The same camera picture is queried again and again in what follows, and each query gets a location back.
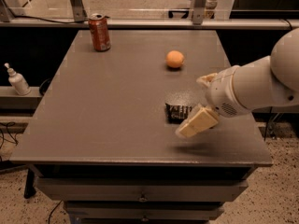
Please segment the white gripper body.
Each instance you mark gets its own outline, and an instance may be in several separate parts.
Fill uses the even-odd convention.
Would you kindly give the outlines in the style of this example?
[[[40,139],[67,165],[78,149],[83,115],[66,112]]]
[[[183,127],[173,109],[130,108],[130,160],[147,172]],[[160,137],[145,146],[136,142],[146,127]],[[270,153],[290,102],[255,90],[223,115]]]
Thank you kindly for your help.
[[[238,65],[220,71],[210,82],[206,91],[206,100],[210,107],[220,115],[232,118],[249,113],[236,98],[233,78]]]

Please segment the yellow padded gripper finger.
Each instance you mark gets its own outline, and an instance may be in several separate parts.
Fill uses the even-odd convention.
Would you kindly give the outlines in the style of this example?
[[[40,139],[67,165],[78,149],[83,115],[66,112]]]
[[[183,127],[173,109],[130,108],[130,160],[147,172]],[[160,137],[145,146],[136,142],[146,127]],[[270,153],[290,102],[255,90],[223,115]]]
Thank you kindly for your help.
[[[201,76],[196,79],[196,82],[204,88],[208,88],[210,86],[211,81],[217,75],[217,73],[211,73],[205,76]]]
[[[176,129],[178,137],[189,138],[219,123],[219,114],[210,106],[196,105]]]

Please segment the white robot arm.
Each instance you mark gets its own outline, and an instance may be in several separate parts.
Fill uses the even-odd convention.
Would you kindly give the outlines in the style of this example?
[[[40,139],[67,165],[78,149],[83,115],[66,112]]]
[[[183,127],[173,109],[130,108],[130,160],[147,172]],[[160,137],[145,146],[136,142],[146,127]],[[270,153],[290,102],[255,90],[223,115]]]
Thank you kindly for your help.
[[[189,138],[216,126],[220,117],[233,118],[268,106],[299,105],[299,29],[276,43],[271,54],[246,65],[197,78],[206,104],[196,105],[176,129]]]

